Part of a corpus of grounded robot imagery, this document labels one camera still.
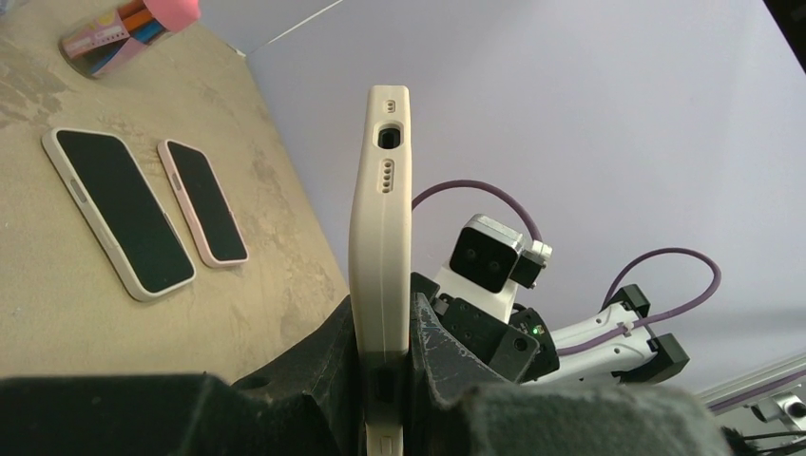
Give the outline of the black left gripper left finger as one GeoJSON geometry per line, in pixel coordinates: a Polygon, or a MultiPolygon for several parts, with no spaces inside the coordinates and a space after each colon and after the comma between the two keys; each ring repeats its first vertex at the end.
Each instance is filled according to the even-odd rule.
{"type": "Polygon", "coordinates": [[[361,382],[348,301],[262,368],[7,378],[5,455],[357,455],[361,382]]]}

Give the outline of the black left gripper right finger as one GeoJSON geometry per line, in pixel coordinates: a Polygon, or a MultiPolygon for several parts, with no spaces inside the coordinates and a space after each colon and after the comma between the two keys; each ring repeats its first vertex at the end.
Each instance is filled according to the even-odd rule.
{"type": "Polygon", "coordinates": [[[714,416],[663,386],[517,385],[411,305],[411,455],[728,455],[714,416]]]}

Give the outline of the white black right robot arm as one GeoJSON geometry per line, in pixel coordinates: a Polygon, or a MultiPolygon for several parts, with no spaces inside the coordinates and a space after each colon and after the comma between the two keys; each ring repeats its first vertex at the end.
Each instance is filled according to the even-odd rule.
{"type": "Polygon", "coordinates": [[[658,384],[690,360],[673,334],[639,326],[650,303],[636,285],[618,290],[594,317],[552,330],[516,303],[512,280],[498,294],[448,270],[436,279],[414,273],[411,284],[461,353],[516,384],[658,384]]]}

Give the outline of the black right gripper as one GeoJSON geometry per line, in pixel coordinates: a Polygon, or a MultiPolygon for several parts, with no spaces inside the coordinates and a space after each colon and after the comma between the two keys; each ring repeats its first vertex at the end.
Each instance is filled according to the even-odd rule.
{"type": "Polygon", "coordinates": [[[412,274],[412,290],[425,295],[441,326],[466,352],[509,381],[523,384],[560,368],[550,331],[535,310],[516,304],[503,322],[462,298],[441,293],[435,281],[419,273],[412,274]]]}

